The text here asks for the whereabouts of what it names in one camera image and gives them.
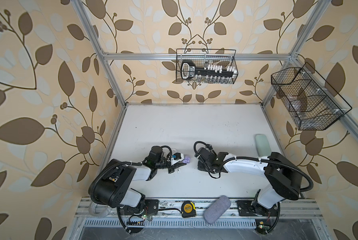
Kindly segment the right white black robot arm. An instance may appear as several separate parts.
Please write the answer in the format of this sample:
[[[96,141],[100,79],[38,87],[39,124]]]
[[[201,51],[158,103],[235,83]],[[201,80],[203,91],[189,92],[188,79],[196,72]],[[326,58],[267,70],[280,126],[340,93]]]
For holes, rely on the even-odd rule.
[[[314,183],[309,175],[300,170],[280,153],[272,152],[264,157],[238,157],[236,155],[216,153],[212,145],[202,141],[194,143],[198,170],[207,172],[213,179],[219,179],[222,173],[243,173],[265,178],[268,185],[257,191],[249,205],[250,212],[263,216],[283,200],[296,201],[301,193],[313,189]]]

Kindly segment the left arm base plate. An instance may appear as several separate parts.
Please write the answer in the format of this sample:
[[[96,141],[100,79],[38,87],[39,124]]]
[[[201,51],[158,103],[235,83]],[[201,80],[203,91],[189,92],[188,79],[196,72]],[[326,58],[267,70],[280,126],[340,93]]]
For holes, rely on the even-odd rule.
[[[125,216],[131,215],[157,215],[159,200],[157,199],[142,199],[136,207],[121,206],[120,214]]]

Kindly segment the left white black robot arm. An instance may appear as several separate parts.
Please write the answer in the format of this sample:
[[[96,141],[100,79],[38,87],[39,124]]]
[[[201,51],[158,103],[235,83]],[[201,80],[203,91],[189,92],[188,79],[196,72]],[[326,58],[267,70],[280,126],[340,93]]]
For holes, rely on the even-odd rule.
[[[169,146],[153,146],[141,163],[112,159],[91,183],[88,194],[93,203],[110,208],[145,208],[145,195],[130,187],[133,181],[150,181],[158,170],[169,174],[187,165],[190,158],[175,153]]]

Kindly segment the purple earbud charging case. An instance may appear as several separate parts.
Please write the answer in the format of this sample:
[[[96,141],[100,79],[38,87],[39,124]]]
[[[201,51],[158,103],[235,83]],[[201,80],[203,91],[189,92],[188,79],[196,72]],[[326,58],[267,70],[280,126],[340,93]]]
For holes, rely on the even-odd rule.
[[[185,158],[184,158],[184,160],[182,160],[182,162],[185,164],[189,164],[190,160],[191,160],[191,158],[189,156],[185,156]]]

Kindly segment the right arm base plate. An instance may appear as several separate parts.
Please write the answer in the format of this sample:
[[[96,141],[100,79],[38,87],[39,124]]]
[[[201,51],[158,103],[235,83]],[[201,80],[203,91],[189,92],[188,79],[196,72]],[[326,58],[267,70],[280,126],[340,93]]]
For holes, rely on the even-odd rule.
[[[267,209],[253,200],[238,200],[236,203],[241,217],[276,217],[281,206],[280,203],[277,203]]]

